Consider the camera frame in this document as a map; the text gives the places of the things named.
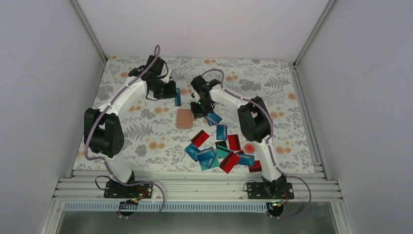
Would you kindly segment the tan leather card holder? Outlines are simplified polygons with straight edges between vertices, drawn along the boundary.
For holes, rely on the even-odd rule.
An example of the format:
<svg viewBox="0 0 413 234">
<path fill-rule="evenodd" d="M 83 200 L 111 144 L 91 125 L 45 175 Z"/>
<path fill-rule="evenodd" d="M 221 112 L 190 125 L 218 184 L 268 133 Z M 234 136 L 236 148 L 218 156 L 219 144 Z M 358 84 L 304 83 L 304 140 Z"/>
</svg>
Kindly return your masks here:
<svg viewBox="0 0 413 234">
<path fill-rule="evenodd" d="M 193 122 L 195 121 L 193 113 L 190 109 L 178 109 L 177 110 L 177 129 L 191 129 Z"/>
</svg>

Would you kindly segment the blue striped card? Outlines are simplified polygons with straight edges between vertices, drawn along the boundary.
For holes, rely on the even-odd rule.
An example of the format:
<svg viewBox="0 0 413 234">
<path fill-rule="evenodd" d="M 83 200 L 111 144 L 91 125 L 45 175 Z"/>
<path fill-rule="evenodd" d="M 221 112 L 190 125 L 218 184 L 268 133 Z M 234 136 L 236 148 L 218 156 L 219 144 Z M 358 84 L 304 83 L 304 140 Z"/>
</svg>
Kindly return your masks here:
<svg viewBox="0 0 413 234">
<path fill-rule="evenodd" d="M 217 155 L 213 147 L 208 147 L 197 153 L 198 161 L 200 163 L 203 161 L 209 161 L 210 159 L 214 159 L 216 156 Z"/>
</svg>

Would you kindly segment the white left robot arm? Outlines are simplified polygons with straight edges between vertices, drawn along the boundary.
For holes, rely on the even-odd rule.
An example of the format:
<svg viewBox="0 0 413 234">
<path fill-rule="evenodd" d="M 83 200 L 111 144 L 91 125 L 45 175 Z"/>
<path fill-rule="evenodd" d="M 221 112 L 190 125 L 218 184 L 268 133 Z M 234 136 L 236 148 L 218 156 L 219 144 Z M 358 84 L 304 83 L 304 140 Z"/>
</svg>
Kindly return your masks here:
<svg viewBox="0 0 413 234">
<path fill-rule="evenodd" d="M 177 97 L 176 83 L 169 79 L 170 70 L 160 57 L 150 55 L 147 63 L 133 68 L 122 88 L 97 109 L 89 108 L 84 114 L 84 155 L 87 160 L 102 160 L 117 182 L 116 191 L 123 197 L 135 192 L 131 181 L 132 170 L 121 155 L 124 146 L 123 115 L 142 96 L 153 93 L 154 100 Z M 88 151 L 96 154 L 88 156 Z"/>
</svg>

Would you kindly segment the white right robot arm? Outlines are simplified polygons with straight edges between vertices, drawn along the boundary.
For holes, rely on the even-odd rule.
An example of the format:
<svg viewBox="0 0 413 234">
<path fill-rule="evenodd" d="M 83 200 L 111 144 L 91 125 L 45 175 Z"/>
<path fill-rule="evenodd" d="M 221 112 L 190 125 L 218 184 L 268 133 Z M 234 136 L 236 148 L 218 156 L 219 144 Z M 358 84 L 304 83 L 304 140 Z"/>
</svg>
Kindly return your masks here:
<svg viewBox="0 0 413 234">
<path fill-rule="evenodd" d="M 217 79 L 206 81 L 202 76 L 197 76 L 190 84 L 195 91 L 195 101 L 190 103 L 195 119 L 212 113 L 215 103 L 237 111 L 241 132 L 255 145 L 262 166 L 264 193 L 269 198 L 278 197 L 283 190 L 282 184 L 287 180 L 275 158 L 273 124 L 263 99 L 243 97 L 223 87 Z"/>
</svg>

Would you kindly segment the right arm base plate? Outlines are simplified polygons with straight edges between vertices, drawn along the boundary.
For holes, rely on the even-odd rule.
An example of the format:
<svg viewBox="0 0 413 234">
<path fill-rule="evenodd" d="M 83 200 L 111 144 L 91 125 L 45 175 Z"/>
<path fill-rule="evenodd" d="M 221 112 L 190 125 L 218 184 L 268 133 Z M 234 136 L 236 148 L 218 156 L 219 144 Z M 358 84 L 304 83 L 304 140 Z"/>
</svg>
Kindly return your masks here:
<svg viewBox="0 0 413 234">
<path fill-rule="evenodd" d="M 269 199 L 294 199 L 294 189 L 291 183 L 285 183 L 277 188 L 270 188 L 263 182 L 247 182 L 244 186 L 249 199 L 269 200 Z"/>
</svg>

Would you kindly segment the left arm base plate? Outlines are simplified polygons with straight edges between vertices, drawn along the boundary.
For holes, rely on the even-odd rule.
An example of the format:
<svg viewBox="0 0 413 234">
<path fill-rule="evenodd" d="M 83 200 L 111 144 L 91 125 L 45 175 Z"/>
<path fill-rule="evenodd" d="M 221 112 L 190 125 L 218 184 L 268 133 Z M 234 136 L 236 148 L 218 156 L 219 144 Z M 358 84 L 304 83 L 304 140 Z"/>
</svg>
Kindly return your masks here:
<svg viewBox="0 0 413 234">
<path fill-rule="evenodd" d="M 104 198 L 125 198 L 125 199 L 141 199 L 151 198 L 153 185 L 138 184 L 135 186 L 124 186 L 118 182 L 110 180 L 106 183 L 104 190 Z"/>
</svg>

